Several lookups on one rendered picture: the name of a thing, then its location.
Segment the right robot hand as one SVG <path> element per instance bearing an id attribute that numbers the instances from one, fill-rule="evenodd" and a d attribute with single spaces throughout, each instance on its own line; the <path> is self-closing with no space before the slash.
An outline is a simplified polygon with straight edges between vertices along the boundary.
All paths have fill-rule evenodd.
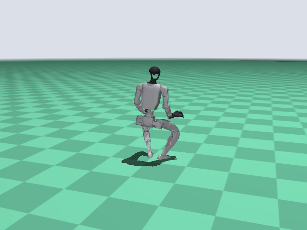
<path id="1" fill-rule="evenodd" d="M 174 113 L 172 113 L 172 116 L 169 119 L 174 118 L 174 117 L 183 117 L 184 118 L 183 113 L 181 111 L 180 112 L 175 111 Z"/>

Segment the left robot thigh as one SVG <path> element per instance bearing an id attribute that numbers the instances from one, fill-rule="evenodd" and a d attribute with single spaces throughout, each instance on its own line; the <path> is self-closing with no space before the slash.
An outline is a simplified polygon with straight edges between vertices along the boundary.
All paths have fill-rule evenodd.
<path id="1" fill-rule="evenodd" d="M 138 116 L 137 116 L 137 118 L 136 118 L 136 124 L 142 126 L 142 115 L 138 115 Z M 148 131 L 150 130 L 149 127 L 143 126 L 143 128 L 144 128 L 144 132 L 148 132 Z"/>

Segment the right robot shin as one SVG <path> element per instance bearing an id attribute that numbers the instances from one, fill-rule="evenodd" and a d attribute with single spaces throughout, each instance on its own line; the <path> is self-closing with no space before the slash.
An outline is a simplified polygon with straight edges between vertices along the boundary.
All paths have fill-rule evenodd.
<path id="1" fill-rule="evenodd" d="M 173 136 L 171 136 L 171 135 L 169 136 L 169 138 L 166 142 L 166 146 L 165 146 L 165 148 L 162 152 L 162 154 L 163 154 L 162 156 L 165 156 L 170 151 L 170 149 L 175 145 L 175 143 L 177 142 L 179 137 L 180 137 L 179 131 L 176 131 Z"/>

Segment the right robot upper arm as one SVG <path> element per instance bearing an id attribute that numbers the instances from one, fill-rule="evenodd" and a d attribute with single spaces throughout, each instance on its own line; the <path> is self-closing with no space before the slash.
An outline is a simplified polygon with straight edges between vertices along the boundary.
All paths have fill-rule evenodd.
<path id="1" fill-rule="evenodd" d="M 168 88 L 166 86 L 160 86 L 160 91 L 163 93 L 163 109 L 168 109 Z"/>

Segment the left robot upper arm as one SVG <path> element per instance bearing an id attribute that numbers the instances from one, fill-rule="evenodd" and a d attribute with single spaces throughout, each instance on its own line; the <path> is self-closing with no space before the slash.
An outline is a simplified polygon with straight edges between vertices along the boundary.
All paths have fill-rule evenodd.
<path id="1" fill-rule="evenodd" d="M 139 100 L 139 98 L 140 98 L 140 96 L 142 94 L 142 86 L 143 86 L 143 83 L 140 83 L 136 87 L 136 93 L 135 93 L 135 98 L 134 98 L 134 103 L 136 105 L 140 105 L 141 104 L 141 100 Z"/>

